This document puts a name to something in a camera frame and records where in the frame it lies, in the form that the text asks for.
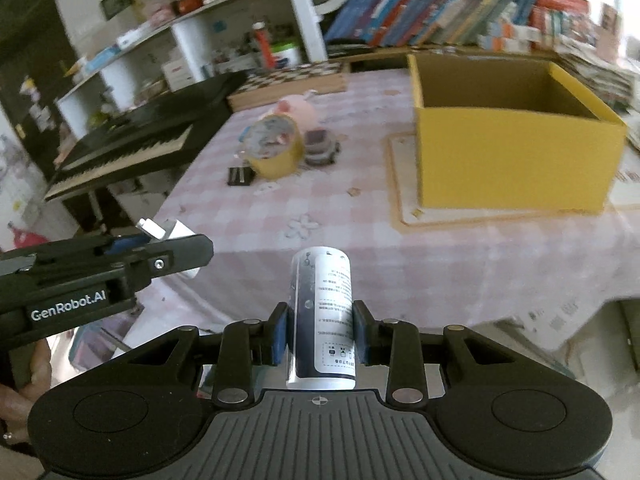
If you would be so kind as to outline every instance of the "metal screw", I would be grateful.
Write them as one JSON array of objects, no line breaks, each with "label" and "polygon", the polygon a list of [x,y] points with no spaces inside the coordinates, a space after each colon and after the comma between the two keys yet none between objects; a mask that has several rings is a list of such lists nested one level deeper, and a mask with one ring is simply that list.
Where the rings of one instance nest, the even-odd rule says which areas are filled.
[{"label": "metal screw", "polygon": [[218,400],[225,404],[239,404],[247,400],[249,395],[240,388],[225,388],[218,393]]},{"label": "metal screw", "polygon": [[415,404],[424,397],[422,392],[415,388],[399,388],[391,396],[396,402],[401,402],[402,404]]}]

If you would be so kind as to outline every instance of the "open box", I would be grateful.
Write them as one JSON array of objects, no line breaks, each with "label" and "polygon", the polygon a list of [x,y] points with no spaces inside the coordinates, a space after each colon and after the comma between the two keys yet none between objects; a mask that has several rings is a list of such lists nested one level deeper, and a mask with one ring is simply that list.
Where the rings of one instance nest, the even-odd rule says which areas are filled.
[{"label": "open box", "polygon": [[625,123],[558,65],[409,55],[420,204],[600,211]]}]

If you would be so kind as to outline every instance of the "crosshair marking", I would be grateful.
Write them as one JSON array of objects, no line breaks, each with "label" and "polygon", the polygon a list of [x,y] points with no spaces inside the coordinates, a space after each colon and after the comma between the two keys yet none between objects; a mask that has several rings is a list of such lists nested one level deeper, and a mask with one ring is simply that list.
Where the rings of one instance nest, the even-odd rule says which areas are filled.
[{"label": "crosshair marking", "polygon": [[326,403],[329,402],[329,399],[327,399],[326,397],[317,396],[311,399],[311,402],[314,403],[316,406],[324,406]]}]

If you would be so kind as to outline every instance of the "red bottle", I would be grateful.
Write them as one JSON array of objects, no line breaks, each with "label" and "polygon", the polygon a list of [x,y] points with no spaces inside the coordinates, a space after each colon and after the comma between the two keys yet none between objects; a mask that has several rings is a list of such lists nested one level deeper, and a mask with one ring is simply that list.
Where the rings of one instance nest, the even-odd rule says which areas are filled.
[{"label": "red bottle", "polygon": [[264,67],[267,70],[273,70],[276,68],[276,60],[271,53],[271,45],[267,38],[267,27],[264,25],[264,22],[254,23],[254,34],[258,45],[260,45]]},{"label": "red bottle", "polygon": [[14,246],[16,249],[49,243],[49,240],[44,236],[18,229],[11,222],[9,222],[8,228],[14,233]]}]

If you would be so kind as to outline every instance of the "pink plush toy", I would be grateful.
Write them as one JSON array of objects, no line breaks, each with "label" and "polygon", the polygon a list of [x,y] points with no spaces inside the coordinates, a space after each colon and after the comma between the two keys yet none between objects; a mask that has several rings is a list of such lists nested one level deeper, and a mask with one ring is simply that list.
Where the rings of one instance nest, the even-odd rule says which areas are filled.
[{"label": "pink plush toy", "polygon": [[318,111],[308,101],[309,97],[309,95],[288,95],[283,97],[268,114],[283,114],[291,117],[296,121],[301,134],[309,130],[315,130],[320,126],[320,117]]}]

